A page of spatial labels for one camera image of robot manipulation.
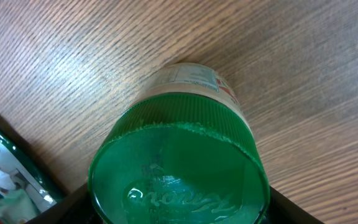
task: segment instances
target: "product label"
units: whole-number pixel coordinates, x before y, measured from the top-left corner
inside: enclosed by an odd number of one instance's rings
[[[151,96],[173,92],[194,93],[214,99],[235,112],[249,128],[227,81],[214,70],[195,63],[179,63],[159,70],[132,105]]]
[[[44,190],[40,184],[30,175],[24,166],[16,159],[16,157],[2,144],[0,141],[0,207],[4,206],[4,198],[12,200],[14,195],[24,195],[31,199],[31,203],[27,203],[22,208],[25,211],[34,210],[34,214],[44,212],[56,201]],[[17,196],[18,205],[24,196]]]

